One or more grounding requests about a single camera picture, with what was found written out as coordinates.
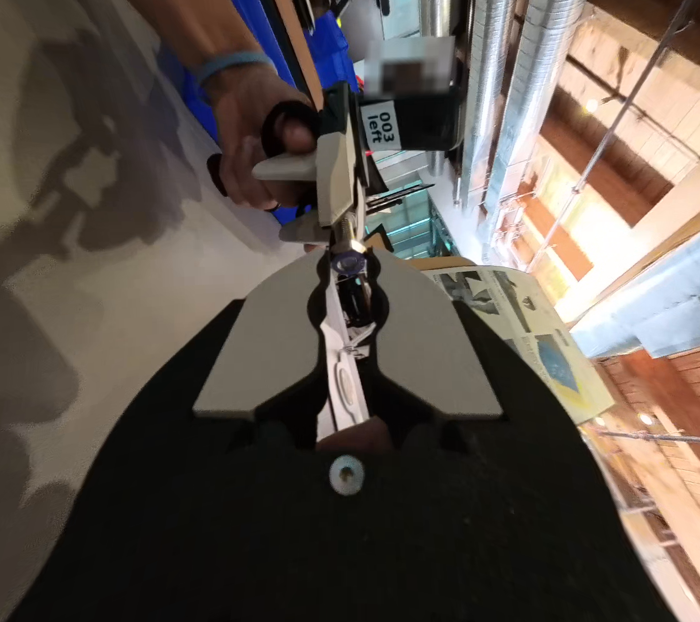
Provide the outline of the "silver ventilation duct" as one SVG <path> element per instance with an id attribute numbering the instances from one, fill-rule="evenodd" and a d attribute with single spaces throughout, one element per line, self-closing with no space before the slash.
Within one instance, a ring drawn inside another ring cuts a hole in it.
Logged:
<path id="1" fill-rule="evenodd" d="M 596 304 L 571 329 L 589 358 L 644 350 L 652 358 L 699 348 L 699 237 Z"/>
<path id="2" fill-rule="evenodd" d="M 529 0 L 486 190 L 485 243 L 517 194 L 587 0 Z"/>
<path id="3" fill-rule="evenodd" d="M 460 195 L 473 210 L 485 195 L 516 0 L 475 0 Z"/>

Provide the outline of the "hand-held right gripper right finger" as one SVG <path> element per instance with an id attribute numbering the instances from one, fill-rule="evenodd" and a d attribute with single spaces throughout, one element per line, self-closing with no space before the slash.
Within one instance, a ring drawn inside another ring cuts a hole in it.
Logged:
<path id="1" fill-rule="evenodd" d="M 376 330 L 365 360 L 371 416 L 396 447 L 417 428 L 491 423 L 503 408 L 450 297 L 428 276 L 391 253 L 368 259 Z"/>

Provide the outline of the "blue wristband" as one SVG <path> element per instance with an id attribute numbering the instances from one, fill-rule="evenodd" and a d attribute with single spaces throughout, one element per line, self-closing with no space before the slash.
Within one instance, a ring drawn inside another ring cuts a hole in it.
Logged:
<path id="1" fill-rule="evenodd" d="M 194 69 L 192 75 L 198 87 L 202 89 L 208 80 L 225 70 L 249 66 L 269 67 L 275 75 L 278 75 L 272 59 L 259 51 L 236 51 L 212 57 Z"/>

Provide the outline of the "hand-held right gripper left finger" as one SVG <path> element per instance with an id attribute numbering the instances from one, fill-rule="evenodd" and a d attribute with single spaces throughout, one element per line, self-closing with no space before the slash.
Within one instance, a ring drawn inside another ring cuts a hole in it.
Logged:
<path id="1" fill-rule="evenodd" d="M 303 255 L 243 301 L 195 400 L 197 417 L 281 423 L 294 444 L 314 449 L 328 399 L 328 255 Z"/>

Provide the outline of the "wooden document stand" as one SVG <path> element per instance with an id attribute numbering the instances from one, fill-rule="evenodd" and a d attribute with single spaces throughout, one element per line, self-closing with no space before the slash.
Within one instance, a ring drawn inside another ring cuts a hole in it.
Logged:
<path id="1" fill-rule="evenodd" d="M 382 250 L 382 249 L 381 249 L 381 247 L 380 247 L 379 245 L 375 245 L 375 246 L 374 246 L 374 251 L 376 252 L 376 251 L 378 251 L 378 250 Z M 461 257 L 439 257 L 439 258 L 434 258 L 434 259 L 418 259 L 418 260 L 414 260 L 414 261 L 405 261 L 405 262 L 408 263 L 411 267 L 415 268 L 416 270 L 421 271 L 422 273 L 424 273 L 424 271 L 429 271 L 429 270 L 433 270 L 433 269 L 441 268 L 441 267 L 452 268 L 452 267 L 460 267 L 460 266 L 477 266 L 477 265 L 475 265 L 474 263 L 472 263 L 471 261 L 469 261 L 468 259 L 461 258 Z M 452 301 L 452 302 L 453 302 L 453 303 L 459 303 L 459 304 L 461 304 L 462 306 L 466 307 L 466 308 L 468 309 L 468 311 L 472 311 L 464 302 L 460 302 L 460 301 L 455 301 L 455 302 Z M 523 361 L 519 355 L 517 355 L 513 350 L 511 350 L 511 348 L 510 348 L 498 335 L 496 335 L 496 336 L 498 337 L 498 339 L 499 339 L 499 341 L 500 341 L 500 344 L 497 346 L 497 348 L 496 348 L 496 353 L 495 353 L 495 360 L 496 360 L 496 363 L 497 363 L 498 365 L 502 365 L 503 362 L 504 362 L 505 360 L 507 360 L 507 359 L 515 359 L 516 357 L 519 358 L 522 362 L 525 363 L 525 361 Z M 474 347 L 475 350 L 476 350 L 475 341 L 471 341 L 471 342 L 472 342 L 472 344 L 473 344 L 473 347 Z M 489 380 L 489 382 L 491 383 L 491 387 L 495 390 L 495 380 Z M 550 389 L 548 388 L 548 386 L 547 386 L 545 383 L 544 383 L 544 385 L 545 385 L 545 387 L 547 388 L 547 390 L 550 391 Z"/>

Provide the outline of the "steel hex bolt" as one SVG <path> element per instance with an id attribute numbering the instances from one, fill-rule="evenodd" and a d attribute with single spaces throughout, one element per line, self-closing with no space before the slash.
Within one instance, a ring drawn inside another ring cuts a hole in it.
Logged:
<path id="1" fill-rule="evenodd" d="M 345 213 L 334 225 L 335 242 L 332 247 L 334 255 L 365 252 L 365 247 L 356 237 L 356 215 L 352 211 Z"/>

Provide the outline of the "person's left hand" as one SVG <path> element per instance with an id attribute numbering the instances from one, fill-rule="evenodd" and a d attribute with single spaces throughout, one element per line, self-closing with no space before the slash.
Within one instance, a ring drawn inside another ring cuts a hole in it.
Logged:
<path id="1" fill-rule="evenodd" d="M 218 127 L 219 173 L 226 195 L 237 206 L 257 210 L 298 204 L 307 189 L 305 182 L 261 181 L 252 171 L 266 160 L 260 130 L 272 109 L 286 101 L 311 108 L 313 103 L 261 63 L 228 68 L 205 87 Z"/>

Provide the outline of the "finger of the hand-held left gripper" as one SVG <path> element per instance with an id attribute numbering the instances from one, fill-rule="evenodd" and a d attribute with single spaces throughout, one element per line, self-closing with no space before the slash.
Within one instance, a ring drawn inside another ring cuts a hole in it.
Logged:
<path id="1" fill-rule="evenodd" d="M 352 133 L 322 135 L 311 154 L 279 154 L 257 163 L 253 177 L 272 182 L 310 182 L 316 187 L 320 226 L 333 226 L 354 207 L 356 150 Z"/>
<path id="2" fill-rule="evenodd" d="M 328 246 L 331 229 L 322 227 L 318 212 L 305 212 L 285 223 L 279 230 L 282 242 L 299 243 L 311 246 Z"/>

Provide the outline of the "wooden desk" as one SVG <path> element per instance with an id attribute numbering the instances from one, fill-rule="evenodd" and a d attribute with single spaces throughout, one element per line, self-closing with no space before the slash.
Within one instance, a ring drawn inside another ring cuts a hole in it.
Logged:
<path id="1" fill-rule="evenodd" d="M 272 0 L 279 28 L 275 30 L 295 84 L 320 110 L 324 95 L 318 72 L 302 30 L 293 0 Z"/>

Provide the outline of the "blue plastic bin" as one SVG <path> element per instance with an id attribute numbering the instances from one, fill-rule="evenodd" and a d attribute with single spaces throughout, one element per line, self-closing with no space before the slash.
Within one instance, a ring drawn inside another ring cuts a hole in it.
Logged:
<path id="1" fill-rule="evenodd" d="M 264 54 L 271 59 L 279 76 L 292 87 L 298 85 L 280 48 L 277 36 L 260 0 L 230 0 L 261 46 Z M 194 76 L 181 64 L 172 50 L 162 43 L 157 54 L 158 65 L 168 75 L 185 106 L 209 137 L 218 142 L 218 131 L 214 113 L 205 101 L 205 93 L 200 89 Z"/>
<path id="2" fill-rule="evenodd" d="M 304 38 L 324 90 L 345 82 L 350 90 L 360 93 L 349 46 L 337 17 L 328 11 L 314 22 L 313 31 L 304 30 Z"/>

